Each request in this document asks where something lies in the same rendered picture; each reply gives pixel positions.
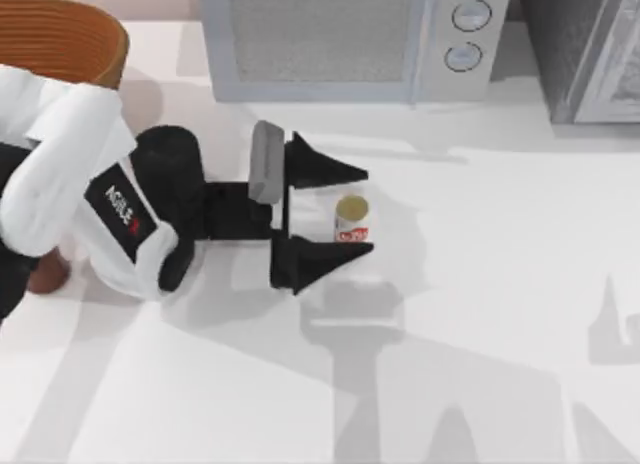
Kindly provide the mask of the pale grey rounded box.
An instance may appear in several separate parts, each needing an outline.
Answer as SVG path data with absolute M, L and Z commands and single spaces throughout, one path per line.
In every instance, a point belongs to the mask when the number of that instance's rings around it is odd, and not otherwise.
M 284 181 L 285 131 L 268 121 L 258 121 L 252 132 L 249 197 L 259 204 L 277 204 Z

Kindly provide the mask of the white and red can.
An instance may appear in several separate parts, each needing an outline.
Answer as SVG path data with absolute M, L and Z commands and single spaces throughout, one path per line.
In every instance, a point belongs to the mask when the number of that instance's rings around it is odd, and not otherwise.
M 365 242 L 369 237 L 369 203 L 361 195 L 348 194 L 336 204 L 334 239 L 337 242 Z

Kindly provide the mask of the pale blue microwave door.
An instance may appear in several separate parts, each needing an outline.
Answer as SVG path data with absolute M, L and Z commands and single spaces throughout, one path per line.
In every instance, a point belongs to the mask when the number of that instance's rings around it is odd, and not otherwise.
M 220 102 L 411 102 L 436 0 L 198 0 Z

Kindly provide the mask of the pale microwave oven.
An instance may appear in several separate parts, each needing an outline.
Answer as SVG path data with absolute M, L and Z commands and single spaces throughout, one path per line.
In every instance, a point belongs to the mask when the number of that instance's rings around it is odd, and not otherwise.
M 222 102 L 484 97 L 510 0 L 198 0 Z

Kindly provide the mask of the round microwave knob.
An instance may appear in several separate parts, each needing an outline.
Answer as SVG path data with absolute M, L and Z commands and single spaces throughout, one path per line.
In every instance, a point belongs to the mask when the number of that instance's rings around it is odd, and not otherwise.
M 486 1 L 470 0 L 455 7 L 452 22 L 462 32 L 476 32 L 490 22 L 492 14 L 492 8 Z
M 466 73 L 476 69 L 484 58 L 480 45 L 465 41 L 450 47 L 444 54 L 444 64 L 454 73 Z

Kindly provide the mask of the brown rounded object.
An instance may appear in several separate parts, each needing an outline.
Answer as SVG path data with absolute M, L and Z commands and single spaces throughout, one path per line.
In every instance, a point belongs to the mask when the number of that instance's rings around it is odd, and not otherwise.
M 64 286 L 69 276 L 69 263 L 54 249 L 40 259 L 30 275 L 27 290 L 34 294 L 50 294 Z

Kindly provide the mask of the brown woven basket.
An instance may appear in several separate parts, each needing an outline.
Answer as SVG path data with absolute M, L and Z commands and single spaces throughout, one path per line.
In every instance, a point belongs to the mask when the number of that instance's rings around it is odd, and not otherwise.
M 0 0 L 0 64 L 117 90 L 129 35 L 115 17 L 71 0 Z

